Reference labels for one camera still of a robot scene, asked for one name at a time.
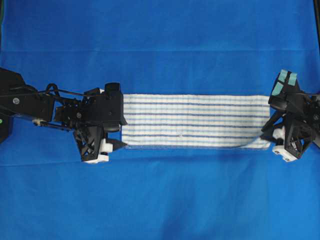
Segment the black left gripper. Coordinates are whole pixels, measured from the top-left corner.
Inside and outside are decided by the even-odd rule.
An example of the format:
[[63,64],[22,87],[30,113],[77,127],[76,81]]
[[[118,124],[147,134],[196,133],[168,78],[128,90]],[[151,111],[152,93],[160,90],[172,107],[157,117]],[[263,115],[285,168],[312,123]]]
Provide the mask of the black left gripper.
[[[73,137],[80,153],[80,159],[87,164],[109,161],[110,144],[115,152],[128,144],[118,139],[108,138],[110,116],[106,107],[109,103],[108,93],[94,88],[84,93],[83,99],[73,110]],[[128,123],[123,114],[119,114],[119,124]]]

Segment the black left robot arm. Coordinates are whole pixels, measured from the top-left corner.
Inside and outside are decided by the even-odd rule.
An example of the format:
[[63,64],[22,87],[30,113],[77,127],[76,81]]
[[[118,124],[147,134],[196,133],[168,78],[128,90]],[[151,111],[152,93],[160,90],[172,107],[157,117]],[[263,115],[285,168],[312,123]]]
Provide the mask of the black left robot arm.
[[127,146],[108,136],[127,125],[119,83],[88,90],[81,94],[81,100],[63,97],[61,93],[63,90],[54,83],[40,91],[26,84],[20,73],[1,68],[0,141],[10,136],[13,119],[22,118],[38,127],[72,132],[84,163],[107,162],[109,153]]

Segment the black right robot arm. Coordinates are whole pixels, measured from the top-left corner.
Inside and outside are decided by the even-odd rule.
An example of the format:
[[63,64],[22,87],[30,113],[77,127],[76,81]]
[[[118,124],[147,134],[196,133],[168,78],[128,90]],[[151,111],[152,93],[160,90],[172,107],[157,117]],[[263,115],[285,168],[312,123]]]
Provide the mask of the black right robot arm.
[[262,127],[260,138],[275,143],[272,151],[285,162],[302,157],[311,144],[320,146],[320,97],[302,93],[270,96],[274,114]]

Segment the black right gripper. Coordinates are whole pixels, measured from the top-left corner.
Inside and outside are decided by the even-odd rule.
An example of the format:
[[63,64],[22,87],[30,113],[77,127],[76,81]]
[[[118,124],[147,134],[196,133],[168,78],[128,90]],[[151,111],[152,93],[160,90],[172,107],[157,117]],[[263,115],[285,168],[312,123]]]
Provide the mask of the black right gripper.
[[275,111],[264,124],[260,139],[276,143],[272,152],[287,162],[293,162],[302,157],[307,148],[317,137],[316,131],[305,121],[295,119],[290,115],[283,117],[281,127],[273,125],[282,117],[280,111]]

